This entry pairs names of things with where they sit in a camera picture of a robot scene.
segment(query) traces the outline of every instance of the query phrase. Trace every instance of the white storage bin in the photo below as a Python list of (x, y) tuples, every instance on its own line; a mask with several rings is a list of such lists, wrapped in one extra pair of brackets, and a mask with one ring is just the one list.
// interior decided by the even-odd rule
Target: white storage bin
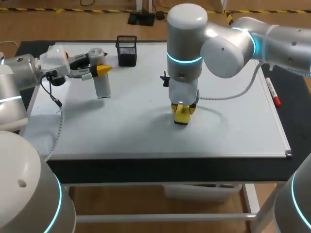
[(230, 187), (205, 187), (195, 185), (164, 185), (165, 196), (172, 199), (225, 202), (228, 197), (241, 190), (242, 184)]

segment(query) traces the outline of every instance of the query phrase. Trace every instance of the black mesh pen holder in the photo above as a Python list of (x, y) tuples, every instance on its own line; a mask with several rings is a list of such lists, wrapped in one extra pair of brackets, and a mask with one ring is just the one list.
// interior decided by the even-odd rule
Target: black mesh pen holder
[(136, 49), (137, 36), (118, 35), (116, 48), (118, 52), (118, 61), (120, 67), (134, 67), (137, 60)]

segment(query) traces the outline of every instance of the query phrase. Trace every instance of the cable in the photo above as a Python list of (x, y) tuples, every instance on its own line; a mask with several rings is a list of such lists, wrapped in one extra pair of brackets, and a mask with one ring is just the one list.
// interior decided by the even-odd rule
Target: cable
[(65, 121), (65, 116), (64, 116), (64, 111), (63, 111), (63, 104), (61, 103), (61, 101), (59, 101), (59, 99), (55, 98), (53, 95), (52, 95), (52, 83), (51, 83), (51, 80), (49, 80), (47, 78), (47, 80), (49, 81), (49, 87), (50, 87), (50, 91), (48, 91), (44, 86), (43, 86), (43, 83), (42, 83), (42, 80), (43, 78), (47, 78), (46, 76), (43, 76), (41, 79), (40, 79), (40, 85), (41, 87), (43, 88), (43, 90), (45, 90), (46, 93), (49, 94), (50, 98), (57, 104), (57, 106), (59, 107), (59, 110), (60, 110), (60, 124), (59, 124), (59, 128), (58, 128), (58, 132), (57, 132), (57, 136), (56, 136), (56, 139), (54, 141), (54, 145), (52, 147), (52, 150), (50, 152), (50, 154), (45, 158), (45, 162), (47, 162), (51, 157), (52, 155), (54, 154), (54, 151), (57, 147), (57, 144), (58, 144), (58, 141), (59, 141), (59, 138), (60, 138), (60, 135), (61, 135), (61, 132), (62, 132), (62, 128), (63, 128), (63, 124), (64, 124), (64, 121)]
[(18, 44), (13, 40), (0, 41), (0, 44), (2, 44), (2, 43), (14, 43), (19, 48)]
[(234, 99), (234, 98), (237, 98), (237, 97), (240, 97), (242, 95), (244, 95), (246, 92), (249, 91), (249, 89), (252, 87), (254, 81), (255, 81), (255, 77), (257, 75), (257, 72), (259, 70), (259, 68), (265, 64), (264, 61), (261, 61), (258, 63), (258, 65), (256, 66), (255, 70), (254, 70), (254, 73), (253, 73), (253, 76), (252, 76), (252, 79), (251, 79), (251, 82), (249, 83), (249, 85), (247, 86), (247, 88), (242, 91), (241, 93), (237, 94), (237, 95), (234, 95), (234, 96), (229, 96), (229, 97), (221, 97), (221, 98), (208, 98), (208, 97), (200, 97), (200, 100), (231, 100), (231, 99)]
[(58, 141), (59, 141), (59, 138), (60, 138), (60, 134), (62, 133), (62, 128), (63, 128), (63, 124), (64, 124), (64, 121), (65, 121), (65, 116), (64, 116), (64, 110), (62, 107), (59, 108), (60, 109), (60, 124), (59, 124), (59, 128), (58, 128), (58, 132), (57, 132), (57, 136), (56, 136), (56, 139), (55, 139), (55, 142), (54, 142), (54, 145), (52, 147), (52, 150), (50, 152), (50, 154), (45, 158), (45, 162), (48, 161), (52, 155), (54, 154), (54, 151), (57, 147), (57, 144), (58, 144)]
[(81, 6), (91, 6), (91, 5), (93, 5), (94, 3), (95, 3), (95, 0), (93, 0), (93, 2), (90, 3), (90, 4), (84, 5), (84, 4), (82, 4), (82, 0), (80, 0), (80, 5), (81, 5)]

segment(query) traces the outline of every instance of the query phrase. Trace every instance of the small black clip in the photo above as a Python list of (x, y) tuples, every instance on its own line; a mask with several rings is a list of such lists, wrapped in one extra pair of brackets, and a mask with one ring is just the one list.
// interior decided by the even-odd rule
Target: small black clip
[(164, 87), (169, 87), (169, 80), (170, 80), (170, 77), (169, 76), (166, 76), (166, 72), (164, 71), (164, 76), (160, 76), (160, 78), (164, 81), (163, 82), (163, 86)]

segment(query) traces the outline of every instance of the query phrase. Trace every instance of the table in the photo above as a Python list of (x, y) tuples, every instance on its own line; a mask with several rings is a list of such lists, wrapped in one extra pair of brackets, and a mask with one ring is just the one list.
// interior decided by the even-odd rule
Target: table
[[(22, 42), (17, 55), (31, 53), (38, 56), (55, 41)], [(311, 98), (302, 77), (279, 67), (272, 72), (264, 66), (275, 86), (282, 108), (278, 115), (292, 149), (292, 158), (171, 158), (171, 159), (122, 159), (122, 160), (64, 160), (48, 164), (61, 183), (146, 184), (146, 183), (244, 183), (244, 192), (254, 195), (255, 182), (285, 182), (300, 166), (311, 151)], [(22, 91), (28, 108), (33, 89)], [(80, 216), (79, 221), (181, 221), (181, 220), (253, 220), (254, 233), (261, 232), (272, 216), (272, 206), (278, 186), (259, 211), (258, 203), (249, 200), (251, 214), (232, 215), (151, 215), (151, 216)]]
[[(159, 78), (167, 69), (166, 43), (137, 43), (135, 67), (119, 67), (114, 43), (61, 43), (69, 56), (93, 48), (108, 53), (111, 98), (97, 99), (93, 80), (69, 79), (53, 88), (63, 103), (65, 123), (50, 160), (285, 158), (290, 147), (260, 70), (252, 88), (226, 101), (199, 101), (188, 126), (174, 124), (168, 89)], [(201, 96), (242, 92), (257, 61), (249, 61), (232, 79), (220, 79), (205, 65)], [(23, 137), (42, 157), (54, 145), (60, 114), (49, 95), (38, 93)]]

